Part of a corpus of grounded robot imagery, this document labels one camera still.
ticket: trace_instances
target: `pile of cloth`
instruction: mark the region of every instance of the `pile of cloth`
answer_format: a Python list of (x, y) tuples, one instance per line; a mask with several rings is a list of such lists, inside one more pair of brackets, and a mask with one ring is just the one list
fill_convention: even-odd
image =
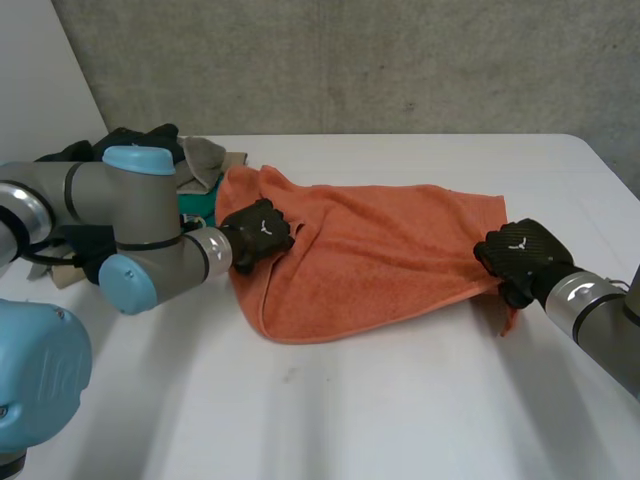
[[(105, 150), (116, 145), (137, 145), (165, 148), (171, 152), (176, 169), (176, 189), (185, 231), (203, 226), (215, 226), (215, 205), (218, 187), (225, 173), (246, 163), (247, 154), (226, 149), (202, 137), (179, 137), (177, 126), (167, 123), (142, 133), (119, 127), (95, 145), (81, 140), (59, 153), (45, 155), (36, 162), (100, 162)], [(60, 236), (42, 255), (54, 258), (77, 256), (82, 268), (68, 265), (35, 264), (29, 279), (50, 272), (58, 288), (64, 288), (83, 278), (98, 283), (100, 266), (116, 253), (113, 229), (110, 226), (65, 226)]]

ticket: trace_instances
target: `metal ring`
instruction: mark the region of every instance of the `metal ring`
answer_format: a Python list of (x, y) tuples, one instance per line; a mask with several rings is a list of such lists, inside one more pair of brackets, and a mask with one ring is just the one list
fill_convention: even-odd
[(53, 219), (47, 206), (28, 190), (11, 183), (0, 183), (0, 205), (24, 223), (31, 243), (42, 242), (51, 233)]

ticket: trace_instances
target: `concrete wall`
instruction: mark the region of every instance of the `concrete wall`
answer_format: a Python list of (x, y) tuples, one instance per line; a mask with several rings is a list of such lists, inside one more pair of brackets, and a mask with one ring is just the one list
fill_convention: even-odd
[(640, 194), (634, 0), (53, 0), (109, 127), (554, 132)]

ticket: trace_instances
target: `table surface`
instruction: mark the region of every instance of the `table surface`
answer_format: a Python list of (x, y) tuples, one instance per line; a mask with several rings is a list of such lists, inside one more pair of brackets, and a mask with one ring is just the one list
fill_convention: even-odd
[[(504, 195), (577, 263), (630, 280), (640, 203), (566, 135), (212, 137), (303, 184), (431, 183)], [(271, 343), (226, 276), (137, 317), (87, 282), (4, 298), (74, 311), (95, 350), (80, 411), (29, 452), (24, 480), (638, 478), (640, 405), (529, 307), (507, 338), (479, 297), (338, 342)]]

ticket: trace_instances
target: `gray robot arm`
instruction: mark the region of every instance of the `gray robot arm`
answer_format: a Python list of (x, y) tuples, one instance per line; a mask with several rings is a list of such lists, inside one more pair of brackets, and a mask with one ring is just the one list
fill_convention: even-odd
[(640, 400), (640, 269), (628, 292), (579, 271), (539, 300), (564, 333)]
[(143, 147), (109, 149), (104, 162), (2, 167), (0, 260), (11, 261), (60, 225), (112, 225), (119, 256), (101, 277), (108, 299), (129, 314), (226, 272), (233, 251), (220, 230), (181, 234), (173, 172), (168, 151)]
[(549, 318), (634, 397), (640, 394), (640, 269), (628, 291), (573, 263), (531, 219), (489, 232), (474, 249), (513, 308), (537, 300)]
[[(171, 154), (111, 147), (103, 162), (0, 167), (0, 267), (62, 225), (111, 225), (118, 253), (99, 272), (100, 289), (137, 314), (208, 277), (241, 273), (291, 248), (290, 227), (267, 199), (219, 228), (183, 234)], [(89, 383), (91, 345), (81, 322), (54, 305), (0, 299), (0, 480), (22, 470), (26, 449), (56, 435)]]

